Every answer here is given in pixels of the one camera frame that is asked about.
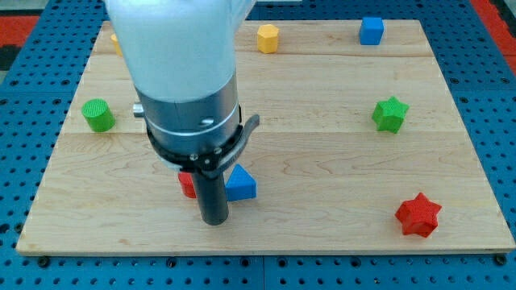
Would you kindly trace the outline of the yellow block behind arm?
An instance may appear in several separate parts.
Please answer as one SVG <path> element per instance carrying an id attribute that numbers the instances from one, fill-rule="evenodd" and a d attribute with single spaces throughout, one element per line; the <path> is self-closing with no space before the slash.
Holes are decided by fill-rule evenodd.
<path id="1" fill-rule="evenodd" d="M 117 38 L 117 35 L 116 34 L 112 34 L 110 36 L 110 40 L 114 46 L 114 51 L 116 53 L 117 56 L 122 56 L 123 53 L 122 53 L 122 50 L 121 50 L 121 47 L 119 45 L 119 41 L 118 41 L 118 38 Z"/>

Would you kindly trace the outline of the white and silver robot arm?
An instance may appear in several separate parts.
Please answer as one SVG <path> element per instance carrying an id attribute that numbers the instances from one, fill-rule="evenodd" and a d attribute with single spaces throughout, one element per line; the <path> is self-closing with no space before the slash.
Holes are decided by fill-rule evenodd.
<path id="1" fill-rule="evenodd" d="M 148 133 L 206 154 L 239 125 L 235 33 L 256 0 L 106 0 Z"/>

